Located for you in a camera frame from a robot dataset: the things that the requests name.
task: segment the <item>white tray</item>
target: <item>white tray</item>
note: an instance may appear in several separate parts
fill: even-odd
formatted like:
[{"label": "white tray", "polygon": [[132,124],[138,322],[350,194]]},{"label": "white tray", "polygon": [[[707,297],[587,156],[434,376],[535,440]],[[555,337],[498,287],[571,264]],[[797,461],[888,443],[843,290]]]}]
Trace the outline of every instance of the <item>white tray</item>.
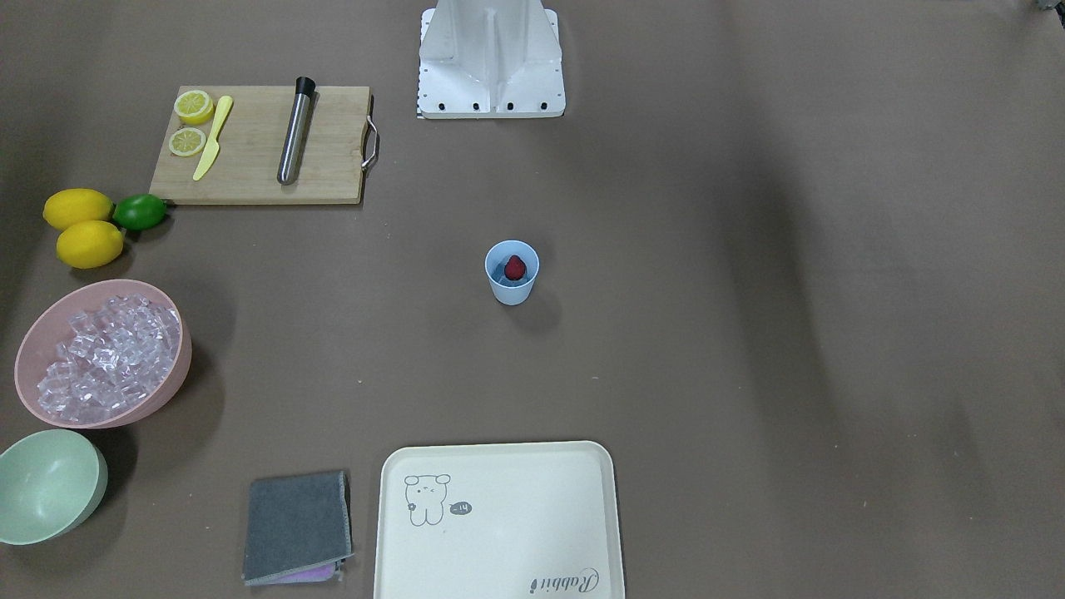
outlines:
[{"label": "white tray", "polygon": [[544,596],[625,596],[613,463],[603,446],[445,446],[389,456],[375,599]]}]

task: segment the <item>red berry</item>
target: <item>red berry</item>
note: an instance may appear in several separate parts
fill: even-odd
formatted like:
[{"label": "red berry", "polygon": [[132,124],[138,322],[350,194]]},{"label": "red berry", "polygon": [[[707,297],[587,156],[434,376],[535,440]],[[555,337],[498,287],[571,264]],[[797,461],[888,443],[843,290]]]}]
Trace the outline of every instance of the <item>red berry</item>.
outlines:
[{"label": "red berry", "polygon": [[507,265],[503,268],[503,274],[510,280],[518,280],[525,276],[525,262],[518,256],[511,256],[507,260]]}]

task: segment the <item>mint green bowl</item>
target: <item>mint green bowl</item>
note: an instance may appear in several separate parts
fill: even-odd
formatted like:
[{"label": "mint green bowl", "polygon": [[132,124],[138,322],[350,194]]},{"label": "mint green bowl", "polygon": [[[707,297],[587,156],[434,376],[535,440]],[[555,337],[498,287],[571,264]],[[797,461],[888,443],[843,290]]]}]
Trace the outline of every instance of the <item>mint green bowl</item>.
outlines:
[{"label": "mint green bowl", "polygon": [[31,545],[56,537],[96,509],[108,465],[85,437],[53,428],[0,454],[0,541]]}]

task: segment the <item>cup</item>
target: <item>cup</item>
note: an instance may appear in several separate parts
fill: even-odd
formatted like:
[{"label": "cup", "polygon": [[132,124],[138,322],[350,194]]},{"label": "cup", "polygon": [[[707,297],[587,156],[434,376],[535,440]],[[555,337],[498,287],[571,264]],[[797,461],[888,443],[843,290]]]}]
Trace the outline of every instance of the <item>cup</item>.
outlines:
[{"label": "cup", "polygon": [[[525,262],[525,276],[518,280],[510,280],[503,273],[511,256],[518,256]],[[485,274],[488,275],[488,281],[492,286],[492,293],[501,304],[507,306],[517,306],[529,296],[539,273],[540,257],[523,241],[501,241],[488,250],[488,256],[485,256]]]}]

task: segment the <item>metal muddler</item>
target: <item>metal muddler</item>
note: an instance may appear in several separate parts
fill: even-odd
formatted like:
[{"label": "metal muddler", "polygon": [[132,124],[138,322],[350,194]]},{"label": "metal muddler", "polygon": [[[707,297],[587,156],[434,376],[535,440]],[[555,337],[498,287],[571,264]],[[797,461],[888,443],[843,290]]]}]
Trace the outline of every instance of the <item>metal muddler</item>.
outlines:
[{"label": "metal muddler", "polygon": [[314,81],[309,77],[296,79],[296,97],[292,101],[292,116],[289,131],[284,134],[284,149],[281,164],[277,167],[277,182],[291,185],[299,175],[299,160],[304,156],[307,141],[307,126],[311,122],[311,107],[314,104]]}]

